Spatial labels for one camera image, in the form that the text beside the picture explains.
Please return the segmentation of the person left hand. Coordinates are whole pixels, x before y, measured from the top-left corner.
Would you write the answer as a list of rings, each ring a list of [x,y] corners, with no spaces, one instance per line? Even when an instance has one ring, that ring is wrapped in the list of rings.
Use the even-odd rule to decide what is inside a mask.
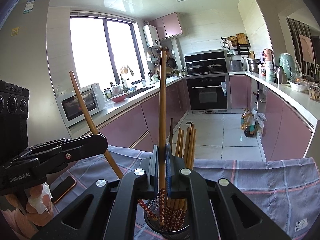
[[[16,210],[1,210],[1,215],[15,232],[24,231],[25,235],[34,235],[38,231],[37,227],[47,225],[53,218],[52,195],[47,183],[32,187],[29,193],[25,214],[19,210],[22,201],[11,193],[5,198]]]

